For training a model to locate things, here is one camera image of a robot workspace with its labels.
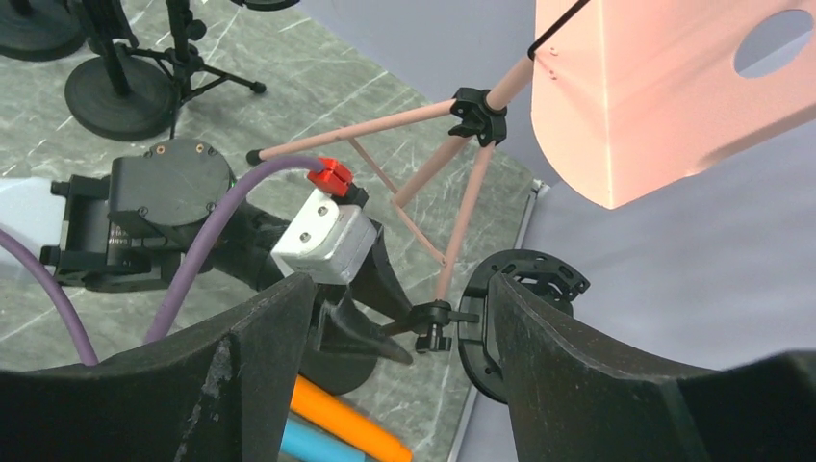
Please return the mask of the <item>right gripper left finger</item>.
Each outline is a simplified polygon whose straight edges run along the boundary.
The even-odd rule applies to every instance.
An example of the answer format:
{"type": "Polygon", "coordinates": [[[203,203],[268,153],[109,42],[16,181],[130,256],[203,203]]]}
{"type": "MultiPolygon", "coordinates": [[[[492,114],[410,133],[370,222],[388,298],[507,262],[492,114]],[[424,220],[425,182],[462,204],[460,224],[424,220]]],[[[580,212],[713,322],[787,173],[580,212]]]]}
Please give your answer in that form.
{"type": "Polygon", "coordinates": [[[1,375],[5,461],[274,461],[315,300],[304,274],[88,367],[1,375]]]}

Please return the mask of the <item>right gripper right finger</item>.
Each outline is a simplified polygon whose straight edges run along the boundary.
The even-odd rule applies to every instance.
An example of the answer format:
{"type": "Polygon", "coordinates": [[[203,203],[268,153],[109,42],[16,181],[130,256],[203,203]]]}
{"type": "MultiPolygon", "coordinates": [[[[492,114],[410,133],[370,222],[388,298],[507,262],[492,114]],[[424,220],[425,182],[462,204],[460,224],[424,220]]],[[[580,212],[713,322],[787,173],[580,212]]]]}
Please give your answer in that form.
{"type": "Polygon", "coordinates": [[[811,461],[815,354],[723,371],[624,344],[510,277],[489,286],[522,461],[811,461]]]}

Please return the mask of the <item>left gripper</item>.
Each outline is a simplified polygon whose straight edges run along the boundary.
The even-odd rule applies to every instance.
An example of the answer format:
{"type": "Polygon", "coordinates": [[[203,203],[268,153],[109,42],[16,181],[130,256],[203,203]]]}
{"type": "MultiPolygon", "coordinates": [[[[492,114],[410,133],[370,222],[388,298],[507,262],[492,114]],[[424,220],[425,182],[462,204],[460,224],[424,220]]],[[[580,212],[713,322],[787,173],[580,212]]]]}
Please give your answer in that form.
{"type": "MultiPolygon", "coordinates": [[[[391,264],[383,224],[376,220],[371,223],[376,231],[375,240],[351,282],[352,297],[381,315],[402,321],[413,305],[391,264]]],[[[413,356],[384,334],[348,296],[331,299],[318,295],[312,317],[312,349],[325,354],[386,359],[403,365],[413,363],[413,356]]]]}

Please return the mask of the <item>tripod shock mount stand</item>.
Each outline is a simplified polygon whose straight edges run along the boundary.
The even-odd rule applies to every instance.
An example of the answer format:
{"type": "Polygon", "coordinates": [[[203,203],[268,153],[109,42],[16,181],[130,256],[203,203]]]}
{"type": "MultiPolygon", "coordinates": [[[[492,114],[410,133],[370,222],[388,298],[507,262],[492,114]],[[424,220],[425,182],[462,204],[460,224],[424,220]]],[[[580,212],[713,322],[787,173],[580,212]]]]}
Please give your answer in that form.
{"type": "Polygon", "coordinates": [[[173,39],[171,48],[159,52],[138,48],[133,45],[125,45],[123,50],[128,56],[153,59],[170,80],[175,94],[175,102],[171,112],[172,123],[169,128],[169,137],[171,139],[175,137],[177,119],[181,108],[204,92],[225,82],[240,84],[256,94],[263,94],[267,90],[267,86],[262,82],[249,81],[205,63],[205,59],[201,57],[192,42],[198,41],[206,35],[207,26],[202,20],[194,17],[191,10],[191,1],[167,0],[166,11],[169,31],[173,39]],[[215,75],[217,78],[206,85],[194,88],[191,79],[195,73],[199,72],[206,72],[215,75]]]}

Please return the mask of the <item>black round base stand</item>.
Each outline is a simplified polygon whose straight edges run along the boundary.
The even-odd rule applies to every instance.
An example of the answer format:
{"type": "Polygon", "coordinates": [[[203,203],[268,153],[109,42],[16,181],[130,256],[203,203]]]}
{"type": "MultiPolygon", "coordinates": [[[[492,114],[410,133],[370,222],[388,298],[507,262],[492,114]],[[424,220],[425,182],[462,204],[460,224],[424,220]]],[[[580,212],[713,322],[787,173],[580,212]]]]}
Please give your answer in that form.
{"type": "Polygon", "coordinates": [[[65,82],[64,100],[86,129],[114,141],[160,135],[174,121],[176,90],[158,67],[134,58],[139,41],[119,1],[69,1],[96,57],[65,82]]]}

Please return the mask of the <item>orange microphone round stand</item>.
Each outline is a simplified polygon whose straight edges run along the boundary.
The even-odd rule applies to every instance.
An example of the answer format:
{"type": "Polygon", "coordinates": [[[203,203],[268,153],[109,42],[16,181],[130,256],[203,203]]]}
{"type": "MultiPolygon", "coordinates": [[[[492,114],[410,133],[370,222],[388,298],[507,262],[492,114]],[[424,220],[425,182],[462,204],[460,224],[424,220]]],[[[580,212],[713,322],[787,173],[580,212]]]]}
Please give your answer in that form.
{"type": "Polygon", "coordinates": [[[2,1],[1,55],[24,62],[67,57],[85,43],[66,1],[2,1]]]}

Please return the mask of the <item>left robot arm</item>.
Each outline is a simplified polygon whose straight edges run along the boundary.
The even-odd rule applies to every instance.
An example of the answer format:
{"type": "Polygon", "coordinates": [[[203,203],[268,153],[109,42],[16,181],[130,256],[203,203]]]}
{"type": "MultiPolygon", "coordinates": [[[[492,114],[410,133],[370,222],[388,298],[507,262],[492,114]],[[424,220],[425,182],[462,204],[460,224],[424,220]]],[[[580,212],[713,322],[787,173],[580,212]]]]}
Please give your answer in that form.
{"type": "Polygon", "coordinates": [[[319,286],[316,350],[408,365],[394,335],[357,310],[404,321],[411,308],[367,200],[331,158],[283,155],[237,177],[204,141],[163,141],[115,159],[104,177],[4,180],[1,261],[31,273],[88,365],[98,357],[67,288],[164,291],[146,335],[154,342],[208,270],[256,292],[303,272],[319,286]]]}

